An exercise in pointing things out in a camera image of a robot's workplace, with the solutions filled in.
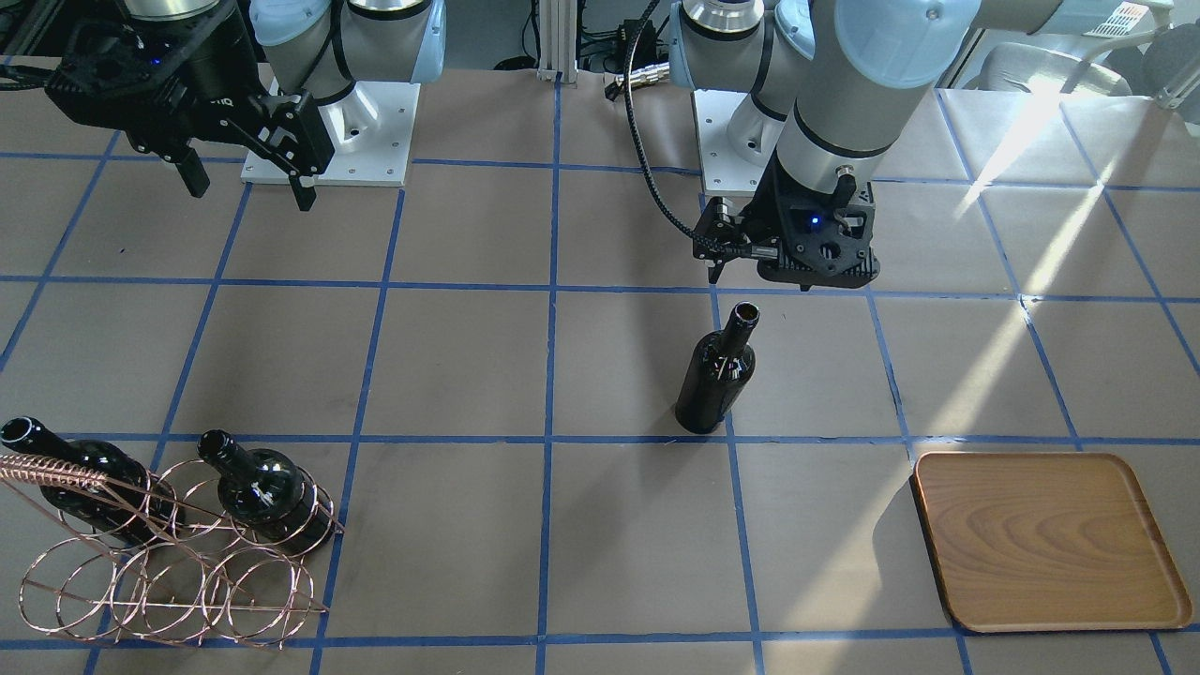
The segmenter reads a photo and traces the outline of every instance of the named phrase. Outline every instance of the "dark glass bottle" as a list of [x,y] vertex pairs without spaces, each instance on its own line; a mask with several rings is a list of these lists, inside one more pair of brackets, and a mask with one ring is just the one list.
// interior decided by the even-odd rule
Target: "dark glass bottle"
[[[0,443],[18,453],[42,455],[77,464],[86,468],[102,471],[118,480],[131,485],[146,485],[148,472],[137,460],[122,453],[120,448],[103,441],[64,441],[53,431],[31,417],[18,417],[8,420],[0,429]],[[108,504],[85,494],[66,488],[42,486],[42,496],[54,508],[71,514],[91,525],[100,532],[109,532],[131,546],[146,545],[156,540],[154,530],[128,509]],[[155,491],[169,497],[169,489],[156,486]],[[173,531],[172,512],[174,504],[169,501],[149,497],[130,489],[113,488],[113,491],[134,507],[140,507],[144,514],[155,518],[160,527]],[[112,496],[104,495],[109,501]]]
[[235,522],[294,556],[316,550],[334,528],[314,508],[312,482],[290,459],[268,448],[246,450],[220,429],[197,443],[200,459],[221,472],[217,497]]
[[691,353],[676,419],[692,434],[710,434],[754,375],[754,348],[746,342],[758,324],[758,307],[738,303],[724,330],[701,338]]

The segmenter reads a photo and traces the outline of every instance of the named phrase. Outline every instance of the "wooden tray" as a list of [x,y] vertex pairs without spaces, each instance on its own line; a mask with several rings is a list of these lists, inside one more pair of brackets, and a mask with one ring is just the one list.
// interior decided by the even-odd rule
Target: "wooden tray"
[[1192,601],[1133,470],[1092,453],[930,453],[913,473],[942,601],[980,633],[1182,628]]

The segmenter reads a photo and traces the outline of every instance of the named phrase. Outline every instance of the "white mounting plate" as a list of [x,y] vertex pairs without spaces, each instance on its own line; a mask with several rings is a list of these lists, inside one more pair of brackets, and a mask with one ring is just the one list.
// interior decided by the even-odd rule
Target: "white mounting plate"
[[746,97],[738,91],[698,89],[691,94],[696,113],[696,141],[704,193],[709,197],[750,197],[758,187],[764,167],[748,162],[733,151],[725,131],[733,110]]
[[[383,124],[372,133],[377,137],[354,153],[337,151],[317,185],[362,185],[403,187],[408,173],[408,155],[416,120],[420,84],[407,82],[360,82],[366,94],[379,106]],[[250,153],[241,167],[242,183],[287,185],[288,177],[271,162]]]

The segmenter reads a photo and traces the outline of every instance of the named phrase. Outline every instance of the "bottle neck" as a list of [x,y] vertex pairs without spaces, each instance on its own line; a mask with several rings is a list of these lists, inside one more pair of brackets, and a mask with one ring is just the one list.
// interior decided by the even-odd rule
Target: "bottle neck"
[[258,478],[254,458],[226,431],[220,429],[206,431],[200,436],[197,450],[202,460],[240,488],[250,485]]
[[740,357],[750,341],[750,331],[758,325],[758,307],[750,303],[738,303],[730,312],[730,319],[721,330],[721,340],[716,345],[722,357]]
[[43,455],[70,462],[79,461],[79,449],[31,417],[10,419],[0,428],[0,443],[10,450]]

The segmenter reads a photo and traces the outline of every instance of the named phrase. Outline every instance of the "light blue joint cover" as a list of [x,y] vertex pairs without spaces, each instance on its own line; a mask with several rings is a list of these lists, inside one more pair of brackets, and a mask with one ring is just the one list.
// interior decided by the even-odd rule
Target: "light blue joint cover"
[[425,37],[416,52],[416,65],[413,66],[414,84],[425,84],[442,77],[446,56],[446,4],[445,0],[433,0],[430,18],[425,23]]
[[1062,0],[1033,35],[1082,35],[1104,23],[1121,0]]
[[838,0],[834,29],[850,62],[890,89],[937,79],[959,52],[980,0]]
[[812,37],[812,17],[809,16],[808,0],[779,0],[775,5],[775,24],[784,38],[804,58],[812,60],[817,50]]
[[688,68],[688,55],[683,50],[683,2],[676,0],[671,5],[671,84],[684,89],[696,89],[696,83],[691,79],[691,70]]
[[278,47],[312,28],[329,10],[330,0],[252,0],[250,23],[263,47]]

